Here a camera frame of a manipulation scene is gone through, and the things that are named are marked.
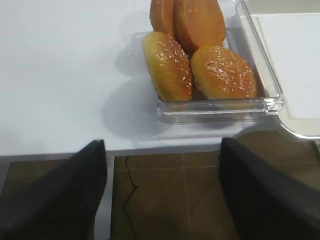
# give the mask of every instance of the sesame seed bun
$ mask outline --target sesame seed bun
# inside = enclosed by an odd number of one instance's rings
[[[187,53],[204,46],[222,46],[226,25],[217,0],[175,0],[175,34]]]
[[[205,46],[191,59],[194,81],[203,94],[213,99],[255,98],[257,83],[248,62],[221,46]]]
[[[188,56],[179,43],[161,32],[149,33],[142,43],[152,83],[165,102],[189,101],[193,76]]]
[[[168,34],[175,39],[174,5],[175,0],[152,0],[150,21],[155,32]]]

